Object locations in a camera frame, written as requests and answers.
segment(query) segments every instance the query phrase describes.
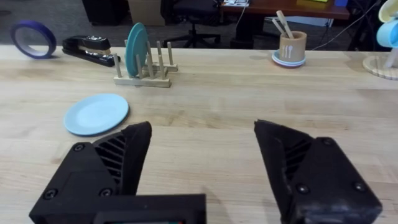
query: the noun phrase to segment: wooden peg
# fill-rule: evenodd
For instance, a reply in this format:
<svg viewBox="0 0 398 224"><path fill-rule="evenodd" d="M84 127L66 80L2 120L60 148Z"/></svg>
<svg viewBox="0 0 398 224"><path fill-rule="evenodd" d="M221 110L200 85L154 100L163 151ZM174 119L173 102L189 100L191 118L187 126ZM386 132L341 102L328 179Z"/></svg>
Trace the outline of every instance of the wooden peg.
<svg viewBox="0 0 398 224"><path fill-rule="evenodd" d="M152 64L153 59L152 59L152 51L150 50L150 42L149 42L149 40L147 41L147 51L148 51L147 62L150 60L150 62Z"/></svg>
<svg viewBox="0 0 398 224"><path fill-rule="evenodd" d="M160 44L160 41L156 42L156 46L157 46L157 54L162 55L162 46Z"/></svg>
<svg viewBox="0 0 398 224"><path fill-rule="evenodd" d="M113 54L113 60L114 60L114 66L116 67L116 72L118 73L118 77L121 78L122 73L120 72L119 58L117 53Z"/></svg>
<svg viewBox="0 0 398 224"><path fill-rule="evenodd" d="M148 64L149 77L151 79L154 79L155 75L154 75L154 68L152 67L152 55L151 54L147 54L147 64Z"/></svg>
<svg viewBox="0 0 398 224"><path fill-rule="evenodd" d="M167 48L169 49L169 61L170 65L173 65L173 53L172 53L172 43L168 42L167 43Z"/></svg>
<svg viewBox="0 0 398 224"><path fill-rule="evenodd" d="M163 65L163 57L159 55L159 66L160 66L160 74L162 75L162 79L166 79L166 74L164 73L164 65Z"/></svg>
<svg viewBox="0 0 398 224"><path fill-rule="evenodd" d="M149 40L147 40L147 50L148 50L148 54L149 54L149 55L152 55L152 51L151 51L151 49L150 49L150 42L149 42Z"/></svg>
<svg viewBox="0 0 398 224"><path fill-rule="evenodd" d="M137 63L137 70L138 70L139 78L143 79L144 75L142 74L142 67L141 67L141 61L139 60L139 55L136 55L136 63Z"/></svg>

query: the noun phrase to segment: cardboard box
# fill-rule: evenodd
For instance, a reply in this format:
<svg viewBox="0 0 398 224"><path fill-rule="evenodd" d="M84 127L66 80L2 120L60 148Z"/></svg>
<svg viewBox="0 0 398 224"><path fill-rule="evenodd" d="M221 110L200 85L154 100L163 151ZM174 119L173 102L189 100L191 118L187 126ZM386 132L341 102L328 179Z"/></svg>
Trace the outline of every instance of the cardboard box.
<svg viewBox="0 0 398 224"><path fill-rule="evenodd" d="M160 15L162 0L129 0L133 23L141 22L147 26L164 26L165 21Z"/></svg>

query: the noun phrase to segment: office chair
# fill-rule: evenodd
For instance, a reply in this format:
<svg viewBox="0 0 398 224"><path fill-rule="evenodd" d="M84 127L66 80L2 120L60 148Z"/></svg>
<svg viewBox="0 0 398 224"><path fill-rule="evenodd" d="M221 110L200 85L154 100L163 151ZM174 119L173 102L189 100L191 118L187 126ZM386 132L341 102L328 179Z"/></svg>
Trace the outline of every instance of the office chair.
<svg viewBox="0 0 398 224"><path fill-rule="evenodd" d="M198 34L195 25L203 24L208 26L217 26L220 19L220 6L222 0L162 0L160 13L166 23L178 23L182 20L191 22L192 29L188 35L175 37L163 41L163 46L167 42L186 40L184 48L192 45L197 47L201 43L208 48L215 48L215 44L210 44L205 39L215 38L215 43L219 44L221 36L219 34Z"/></svg>

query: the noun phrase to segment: yellow object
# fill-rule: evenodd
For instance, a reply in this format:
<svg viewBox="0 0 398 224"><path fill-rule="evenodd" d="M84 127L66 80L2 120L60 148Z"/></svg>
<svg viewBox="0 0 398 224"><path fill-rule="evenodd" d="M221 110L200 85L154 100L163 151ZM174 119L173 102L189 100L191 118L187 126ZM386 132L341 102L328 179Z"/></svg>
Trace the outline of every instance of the yellow object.
<svg viewBox="0 0 398 224"><path fill-rule="evenodd" d="M326 8L326 4L320 1L311 1L311 0L297 0L296 5L298 6L305 6L311 9L324 9Z"/></svg>
<svg viewBox="0 0 398 224"><path fill-rule="evenodd" d="M381 22L390 22L395 19L398 12L398 0L388 0L380 8L379 19Z"/></svg>

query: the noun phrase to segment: light blue plate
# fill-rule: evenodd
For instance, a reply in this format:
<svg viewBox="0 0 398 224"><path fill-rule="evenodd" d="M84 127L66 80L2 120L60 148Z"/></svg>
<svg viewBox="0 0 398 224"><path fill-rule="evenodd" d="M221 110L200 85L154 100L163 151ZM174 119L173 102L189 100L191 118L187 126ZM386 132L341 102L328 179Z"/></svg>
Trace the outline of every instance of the light blue plate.
<svg viewBox="0 0 398 224"><path fill-rule="evenodd" d="M128 114L127 101L116 94L97 94L74 104L63 124L72 134L91 136L117 126Z"/></svg>
<svg viewBox="0 0 398 224"><path fill-rule="evenodd" d="M276 50L272 54L272 59L274 60L274 62L278 63L279 65L283 65L286 67L298 67L298 66L304 64L304 62L305 62L305 56L304 56L304 59L299 62L285 62L285 61L279 59L279 50Z"/></svg>
<svg viewBox="0 0 398 224"><path fill-rule="evenodd" d="M138 22L130 31L129 38L127 39L126 54L124 55L127 72L133 77L138 74L136 55L139 55L141 67L145 64L147 40L147 30L142 23Z"/></svg>

